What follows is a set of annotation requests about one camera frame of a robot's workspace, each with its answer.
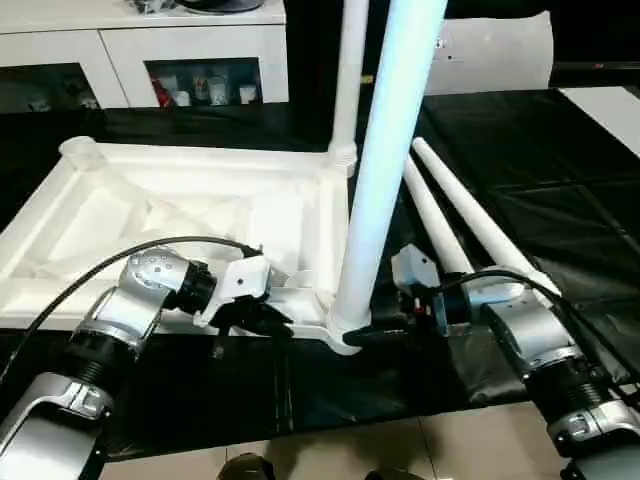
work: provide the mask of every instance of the white pole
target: white pole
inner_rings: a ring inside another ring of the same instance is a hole
[[[329,154],[336,164],[347,167],[349,176],[353,175],[358,160],[356,123],[368,15],[369,0],[344,1],[338,86]]]
[[[467,255],[411,156],[404,169],[404,181],[444,271],[473,273],[474,270]]]
[[[446,0],[392,0],[336,301],[334,334],[370,322],[369,302]]]
[[[418,137],[413,141],[413,148],[491,258],[498,265],[509,266],[524,273],[534,271],[535,268],[531,262],[505,235],[427,142]]]

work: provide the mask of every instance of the tile floor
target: tile floor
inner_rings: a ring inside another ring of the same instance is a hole
[[[425,480],[558,480],[544,421],[528,403],[108,464],[101,480],[214,480],[225,459],[253,452],[278,480],[362,480],[401,468]]]

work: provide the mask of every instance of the black tablecloth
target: black tablecloth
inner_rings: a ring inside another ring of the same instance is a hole
[[[640,220],[633,208],[640,159],[557,92],[432,97],[417,133],[640,368],[634,348],[640,336]],[[53,167],[57,146],[74,135],[100,142],[324,151],[330,119],[287,105],[1,117],[0,225],[11,221]],[[443,205],[473,261],[491,264]],[[373,299],[376,322],[401,315],[389,258],[408,242],[431,251],[403,187]],[[67,335],[45,331],[35,337],[0,408],[49,365]],[[0,332],[2,358],[18,338],[16,331]],[[109,427],[112,460],[526,398],[491,333],[480,325],[446,340],[427,339],[421,347],[371,349],[353,357],[337,356],[314,341],[235,338],[218,360],[210,358],[210,349],[208,337],[151,340]],[[615,362],[608,365],[620,380],[635,380]]]

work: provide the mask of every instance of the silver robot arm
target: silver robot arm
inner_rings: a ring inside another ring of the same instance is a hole
[[[238,271],[246,282],[227,278]],[[211,322],[212,309],[235,297],[265,298],[269,275],[262,256],[231,262],[220,279],[166,248],[129,257],[117,286],[96,301],[52,371],[34,379],[0,425],[0,480],[97,478],[104,422],[162,311],[179,308],[200,321],[209,312]],[[252,291],[230,292],[231,280]]]

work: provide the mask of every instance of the cabinet door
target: cabinet door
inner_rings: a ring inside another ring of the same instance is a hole
[[[132,107],[289,99],[284,25],[100,33]]]
[[[0,113],[128,107],[95,30],[0,35]]]

